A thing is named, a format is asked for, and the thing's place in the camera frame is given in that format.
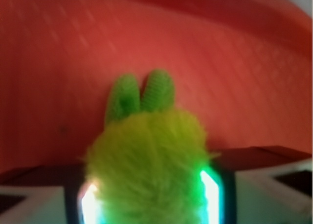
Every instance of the green ear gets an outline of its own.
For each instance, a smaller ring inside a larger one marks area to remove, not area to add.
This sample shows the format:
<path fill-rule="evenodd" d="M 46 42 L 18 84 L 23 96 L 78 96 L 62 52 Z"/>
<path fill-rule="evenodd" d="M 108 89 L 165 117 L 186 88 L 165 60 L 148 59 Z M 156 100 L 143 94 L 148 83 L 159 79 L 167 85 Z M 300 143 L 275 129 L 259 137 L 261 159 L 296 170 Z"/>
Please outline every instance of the green ear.
<path fill-rule="evenodd" d="M 153 70 L 141 99 L 141 111 L 153 112 L 167 109 L 174 104 L 175 87 L 170 75 L 160 69 Z"/>
<path fill-rule="evenodd" d="M 105 124 L 140 111 L 140 93 L 136 78 L 121 76 L 114 84 L 107 103 Z"/>

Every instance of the green fluffy toy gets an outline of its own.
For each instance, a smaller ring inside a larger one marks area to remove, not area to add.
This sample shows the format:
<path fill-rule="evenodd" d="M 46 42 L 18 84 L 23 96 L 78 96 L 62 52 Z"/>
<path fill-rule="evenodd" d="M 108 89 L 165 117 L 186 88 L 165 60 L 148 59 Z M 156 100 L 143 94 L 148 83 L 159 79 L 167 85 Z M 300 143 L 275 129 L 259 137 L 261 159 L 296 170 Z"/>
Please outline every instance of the green fluffy toy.
<path fill-rule="evenodd" d="M 163 70 L 150 73 L 141 98 L 134 76 L 116 81 L 105 130 L 87 155 L 87 179 L 96 182 L 105 223 L 201 223 L 206 132 L 174 107 L 174 97 Z"/>

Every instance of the red curved surface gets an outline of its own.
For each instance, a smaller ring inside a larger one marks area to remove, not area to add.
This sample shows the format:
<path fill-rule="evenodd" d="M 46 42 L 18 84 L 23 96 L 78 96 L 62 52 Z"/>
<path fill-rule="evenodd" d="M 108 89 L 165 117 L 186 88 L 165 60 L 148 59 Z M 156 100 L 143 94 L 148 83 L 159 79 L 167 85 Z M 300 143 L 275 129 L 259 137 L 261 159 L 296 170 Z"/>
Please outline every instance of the red curved surface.
<path fill-rule="evenodd" d="M 0 0 L 0 171 L 82 158 L 116 77 L 156 67 L 208 147 L 312 153 L 311 25 L 286 0 Z"/>

